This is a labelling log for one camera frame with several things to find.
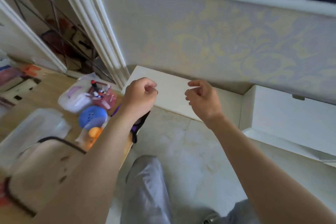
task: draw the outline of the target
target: left hand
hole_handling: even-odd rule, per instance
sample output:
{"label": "left hand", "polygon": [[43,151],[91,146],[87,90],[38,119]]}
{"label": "left hand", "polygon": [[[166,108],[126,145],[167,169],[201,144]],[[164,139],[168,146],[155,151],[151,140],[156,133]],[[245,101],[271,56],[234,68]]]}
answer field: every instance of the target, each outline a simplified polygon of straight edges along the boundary
{"label": "left hand", "polygon": [[158,91],[156,82],[144,77],[127,86],[120,112],[136,122],[153,107]]}

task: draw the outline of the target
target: hand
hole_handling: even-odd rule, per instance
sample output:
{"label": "hand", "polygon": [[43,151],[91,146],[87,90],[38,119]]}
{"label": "hand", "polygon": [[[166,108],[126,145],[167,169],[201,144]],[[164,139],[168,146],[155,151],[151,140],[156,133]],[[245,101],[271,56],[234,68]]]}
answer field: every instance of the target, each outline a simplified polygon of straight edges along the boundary
{"label": "hand", "polygon": [[188,85],[197,88],[187,90],[185,99],[207,127],[213,119],[224,117],[217,92],[207,81],[194,80]]}
{"label": "hand", "polygon": [[156,82],[144,77],[127,86],[120,112],[126,113],[136,122],[153,107],[158,91]]}

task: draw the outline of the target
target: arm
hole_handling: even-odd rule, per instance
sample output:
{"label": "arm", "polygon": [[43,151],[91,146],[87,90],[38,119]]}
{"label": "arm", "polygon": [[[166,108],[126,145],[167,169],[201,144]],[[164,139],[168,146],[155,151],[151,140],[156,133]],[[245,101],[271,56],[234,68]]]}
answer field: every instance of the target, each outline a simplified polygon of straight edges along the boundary
{"label": "arm", "polygon": [[128,133],[136,120],[154,105],[158,92],[153,87],[156,83],[147,78],[127,87],[119,111],[33,223],[105,223]]}
{"label": "arm", "polygon": [[336,215],[266,157],[222,113],[206,81],[188,83],[186,100],[219,140],[262,223],[336,223]]}

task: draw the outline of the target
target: gray pants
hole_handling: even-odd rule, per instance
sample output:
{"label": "gray pants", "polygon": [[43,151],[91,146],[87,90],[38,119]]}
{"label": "gray pants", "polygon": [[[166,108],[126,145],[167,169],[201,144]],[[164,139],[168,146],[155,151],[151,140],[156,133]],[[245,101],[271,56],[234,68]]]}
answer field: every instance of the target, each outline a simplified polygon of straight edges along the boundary
{"label": "gray pants", "polygon": [[[126,177],[125,200],[120,224],[172,224],[172,213],[163,171],[154,156],[135,160]],[[233,210],[212,224],[259,223],[248,200],[236,203]]]}

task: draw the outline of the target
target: blue lid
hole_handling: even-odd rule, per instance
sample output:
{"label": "blue lid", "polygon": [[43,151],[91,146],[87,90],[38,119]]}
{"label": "blue lid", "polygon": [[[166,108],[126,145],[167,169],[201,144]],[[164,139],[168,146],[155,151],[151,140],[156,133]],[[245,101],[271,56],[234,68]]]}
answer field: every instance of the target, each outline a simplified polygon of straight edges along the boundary
{"label": "blue lid", "polygon": [[92,127],[101,127],[107,119],[107,111],[99,106],[89,106],[85,108],[78,117],[79,125],[84,128],[92,119],[95,120],[92,123]]}

